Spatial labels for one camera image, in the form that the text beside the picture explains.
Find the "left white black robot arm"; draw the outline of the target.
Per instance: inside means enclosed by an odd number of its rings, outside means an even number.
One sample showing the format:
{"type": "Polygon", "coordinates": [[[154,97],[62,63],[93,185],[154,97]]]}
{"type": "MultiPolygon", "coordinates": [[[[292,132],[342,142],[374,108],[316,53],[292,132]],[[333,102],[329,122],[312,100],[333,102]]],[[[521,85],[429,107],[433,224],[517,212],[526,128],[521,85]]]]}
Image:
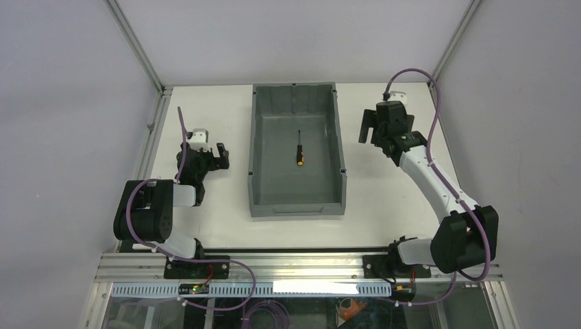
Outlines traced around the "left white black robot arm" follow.
{"type": "Polygon", "coordinates": [[[177,155],[178,182],[129,180],[125,183],[113,221],[117,240],[138,244],[171,259],[204,259],[201,242],[173,227],[173,210],[200,206],[206,194],[203,185],[211,171],[230,167],[229,151],[217,143],[212,149],[194,149],[187,144],[177,155]]]}

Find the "black yellow handled screwdriver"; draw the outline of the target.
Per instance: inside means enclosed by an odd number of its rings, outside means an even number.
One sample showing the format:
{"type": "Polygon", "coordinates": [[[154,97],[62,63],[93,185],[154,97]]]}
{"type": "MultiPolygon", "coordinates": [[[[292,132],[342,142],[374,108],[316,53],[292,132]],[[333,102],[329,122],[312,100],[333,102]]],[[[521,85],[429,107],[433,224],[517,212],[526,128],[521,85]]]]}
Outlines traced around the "black yellow handled screwdriver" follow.
{"type": "Polygon", "coordinates": [[[304,165],[304,151],[301,143],[301,131],[297,132],[297,149],[296,149],[296,163],[298,166],[304,165]]]}

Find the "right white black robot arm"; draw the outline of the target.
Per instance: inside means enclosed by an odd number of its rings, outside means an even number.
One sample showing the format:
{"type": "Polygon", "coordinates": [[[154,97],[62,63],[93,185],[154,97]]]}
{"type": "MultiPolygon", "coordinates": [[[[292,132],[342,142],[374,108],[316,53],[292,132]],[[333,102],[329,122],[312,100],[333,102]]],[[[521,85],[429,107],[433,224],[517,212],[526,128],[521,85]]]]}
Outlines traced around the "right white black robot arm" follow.
{"type": "Polygon", "coordinates": [[[388,247],[384,266],[389,274],[411,271],[414,265],[433,265],[443,273],[463,273],[484,265],[483,279],[495,258],[499,216],[481,206],[439,169],[428,140],[412,130],[413,115],[400,101],[382,101],[363,112],[359,143],[379,147],[406,173],[428,200],[439,222],[429,239],[401,237],[388,247]]]}

